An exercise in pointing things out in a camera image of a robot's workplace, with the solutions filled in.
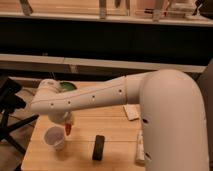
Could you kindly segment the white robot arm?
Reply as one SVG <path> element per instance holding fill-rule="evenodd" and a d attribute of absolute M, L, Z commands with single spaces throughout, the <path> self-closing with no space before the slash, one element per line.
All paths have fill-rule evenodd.
<path fill-rule="evenodd" d="M 60 116 L 124 104 L 141 109 L 146 171 L 210 171 L 204 100 L 197 83 L 182 71 L 127 75 L 67 92 L 59 82 L 44 79 L 31 110 Z"/>

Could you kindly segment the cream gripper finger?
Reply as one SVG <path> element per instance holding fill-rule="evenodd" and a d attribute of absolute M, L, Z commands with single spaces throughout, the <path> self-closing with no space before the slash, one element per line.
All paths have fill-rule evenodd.
<path fill-rule="evenodd" d="M 72 115 L 67 116 L 64 122 L 65 128 L 69 129 L 74 125 L 74 117 Z"/>

